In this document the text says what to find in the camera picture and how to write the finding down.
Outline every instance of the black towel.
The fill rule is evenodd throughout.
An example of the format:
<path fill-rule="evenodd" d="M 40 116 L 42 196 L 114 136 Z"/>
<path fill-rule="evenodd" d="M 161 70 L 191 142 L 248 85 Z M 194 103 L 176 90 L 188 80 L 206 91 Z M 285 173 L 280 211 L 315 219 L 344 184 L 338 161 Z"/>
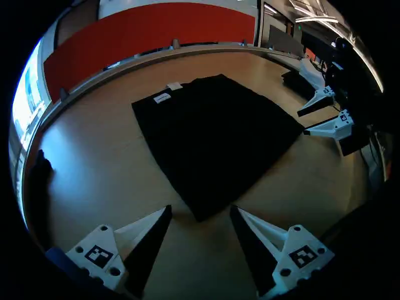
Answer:
<path fill-rule="evenodd" d="M 132 103 L 151 153 L 203 221 L 245 193 L 303 131 L 267 98 L 220 74 Z M 167 93 L 160 103 L 154 97 Z"/>

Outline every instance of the screw hole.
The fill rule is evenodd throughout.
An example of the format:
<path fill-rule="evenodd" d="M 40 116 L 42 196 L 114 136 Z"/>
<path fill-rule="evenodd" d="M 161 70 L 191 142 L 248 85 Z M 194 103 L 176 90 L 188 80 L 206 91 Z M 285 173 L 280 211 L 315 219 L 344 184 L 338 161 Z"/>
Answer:
<path fill-rule="evenodd" d="M 93 281 L 94 281 L 95 283 L 100 284 L 100 285 L 103 285 L 103 284 L 104 284 L 103 279 L 101 279 L 100 277 L 93 277 Z"/>
<path fill-rule="evenodd" d="M 121 274 L 121 271 L 120 271 L 119 269 L 117 269 L 116 267 L 111 267 L 111 268 L 109 269 L 109 273 L 110 273 L 112 276 L 119 276 L 119 275 Z"/>
<path fill-rule="evenodd" d="M 292 271 L 289 270 L 288 268 L 284 268 L 284 269 L 280 270 L 280 275 L 283 277 L 288 277 L 291 273 L 292 273 Z"/>
<path fill-rule="evenodd" d="M 318 269 L 312 270 L 311 276 L 314 277 L 314 276 L 317 275 L 319 272 L 320 272 L 320 270 L 318 270 Z"/>
<path fill-rule="evenodd" d="M 90 272 L 89 272 L 89 270 L 88 270 L 87 268 L 83 267 L 83 268 L 81 268 L 81 269 L 82 269 L 82 271 L 83 271 L 86 275 L 89 275 L 89 274 L 90 274 Z"/>
<path fill-rule="evenodd" d="M 299 280 L 297 280 L 297 285 L 298 286 L 302 286 L 306 283 L 306 280 L 304 278 L 300 278 Z"/>

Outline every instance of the fluorescent light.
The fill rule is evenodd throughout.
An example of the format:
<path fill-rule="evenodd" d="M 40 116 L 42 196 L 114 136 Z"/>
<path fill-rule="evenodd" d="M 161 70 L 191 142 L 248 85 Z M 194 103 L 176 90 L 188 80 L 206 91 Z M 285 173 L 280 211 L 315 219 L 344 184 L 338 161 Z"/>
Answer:
<path fill-rule="evenodd" d="M 264 7 L 265 7 L 266 9 L 270 10 L 271 12 L 273 12 L 274 14 L 277 14 L 277 13 L 278 13 L 275 9 L 273 9 L 273 8 L 272 8 L 271 6 L 269 6 L 268 4 L 265 4 L 265 3 L 264 3 Z"/>
<path fill-rule="evenodd" d="M 330 16 L 306 16 L 306 17 L 299 17 L 296 19 L 296 23 L 301 22 L 309 22 L 309 21 L 320 21 L 320 22 L 330 22 L 330 23 L 339 23 L 334 17 Z"/>
<path fill-rule="evenodd" d="M 293 8 L 299 12 L 302 12 L 303 14 L 309 16 L 309 17 L 318 17 L 317 15 L 311 13 L 309 10 L 306 10 L 300 6 L 297 6 L 296 4 L 293 3 L 292 0 L 289 0 L 289 2 L 293 5 Z M 329 24 L 329 22 L 327 22 L 326 20 L 317 20 L 317 22 L 320 22 L 322 25 L 324 25 L 325 27 L 329 28 L 330 30 L 332 30 L 334 33 L 336 33 L 339 37 L 341 37 L 342 39 L 345 39 L 346 41 L 348 41 L 352 47 L 353 50 L 355 51 L 355 53 L 357 53 L 357 55 L 361 58 L 361 60 L 364 62 L 364 64 L 366 65 L 366 67 L 368 68 L 368 70 L 371 72 L 373 78 L 376 81 L 376 84 L 378 85 L 380 91 L 383 93 L 384 92 L 384 85 L 381 82 L 381 79 L 378 76 L 378 73 L 375 71 L 374 67 L 372 66 L 372 64 L 368 61 L 368 59 L 366 58 L 366 56 L 356 47 L 355 43 L 351 40 L 351 38 L 349 38 L 348 36 L 344 35 L 340 30 L 338 30 L 336 27 L 333 27 L 331 24 Z"/>
<path fill-rule="evenodd" d="M 382 84 L 377 71 L 375 71 L 374 67 L 369 63 L 368 59 L 365 57 L 365 55 L 360 50 L 358 50 L 355 46 L 353 46 L 353 50 L 355 51 L 355 53 L 358 54 L 358 56 L 362 59 L 364 64 L 367 66 L 368 70 L 371 72 L 373 78 L 375 79 L 376 83 L 378 84 L 380 91 L 383 93 L 384 85 Z"/>

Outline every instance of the clothing tag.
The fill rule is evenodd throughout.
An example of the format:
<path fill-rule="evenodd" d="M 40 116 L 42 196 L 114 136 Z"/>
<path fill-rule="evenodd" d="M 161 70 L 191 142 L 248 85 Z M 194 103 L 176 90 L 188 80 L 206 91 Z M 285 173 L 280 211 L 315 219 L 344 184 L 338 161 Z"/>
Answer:
<path fill-rule="evenodd" d="M 179 82 L 172 82 L 172 83 L 168 83 L 166 85 L 167 88 L 170 88 L 172 91 L 178 90 L 183 88 L 182 85 L 179 84 Z"/>
<path fill-rule="evenodd" d="M 167 100 L 167 99 L 169 99 L 169 98 L 171 98 L 171 96 L 168 95 L 168 94 L 165 92 L 165 93 L 163 93 L 163 94 L 161 94 L 161 95 L 159 95 L 159 96 L 157 96 L 157 97 L 154 97 L 154 101 L 157 102 L 157 104 L 158 104 L 158 103 L 163 102 L 164 100 Z"/>

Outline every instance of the orange partition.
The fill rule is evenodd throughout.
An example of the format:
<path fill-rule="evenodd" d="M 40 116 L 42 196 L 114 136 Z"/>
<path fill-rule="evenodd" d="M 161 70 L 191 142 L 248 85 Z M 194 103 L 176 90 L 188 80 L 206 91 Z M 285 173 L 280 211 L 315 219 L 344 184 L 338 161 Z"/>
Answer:
<path fill-rule="evenodd" d="M 236 10 L 199 3 L 157 3 L 98 20 L 74 34 L 44 62 L 51 100 L 60 88 L 76 87 L 103 68 L 135 54 L 171 45 L 254 40 L 255 18 Z"/>

